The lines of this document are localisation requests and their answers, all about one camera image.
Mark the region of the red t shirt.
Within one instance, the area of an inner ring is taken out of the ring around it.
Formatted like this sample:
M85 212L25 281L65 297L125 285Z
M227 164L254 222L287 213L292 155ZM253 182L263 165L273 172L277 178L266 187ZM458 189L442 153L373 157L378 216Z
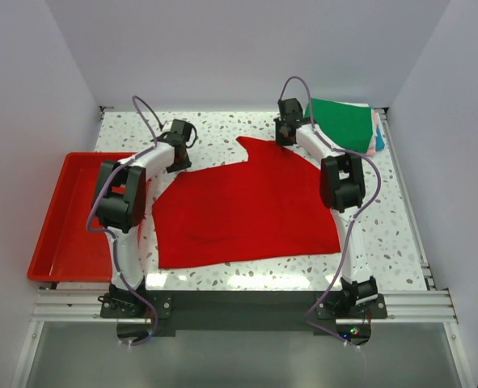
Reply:
M159 267L339 252L319 169L274 141L237 141L247 161L180 173L154 202Z

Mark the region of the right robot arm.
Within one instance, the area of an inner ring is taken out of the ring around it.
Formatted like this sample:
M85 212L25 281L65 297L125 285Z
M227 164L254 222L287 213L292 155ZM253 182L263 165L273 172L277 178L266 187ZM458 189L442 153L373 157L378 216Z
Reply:
M276 144L298 145L320 163L319 196L331 211L340 242L341 261L334 278L341 280L341 290L327 292L318 305L335 314L359 317L379 295L359 225L360 212L367 207L362 155L339 147L304 116L296 98L279 99L277 106Z

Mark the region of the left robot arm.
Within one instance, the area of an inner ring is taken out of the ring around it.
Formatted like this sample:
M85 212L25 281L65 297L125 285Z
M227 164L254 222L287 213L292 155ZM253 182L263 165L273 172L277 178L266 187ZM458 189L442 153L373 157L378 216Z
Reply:
M188 149L197 139L196 127L174 119L167 131L153 136L153 144L127 158L105 160L99 168L87 231L106 235L112 262L103 310L139 317L154 307L144 291L138 252L138 231L146 211L146 185L157 173L188 169Z

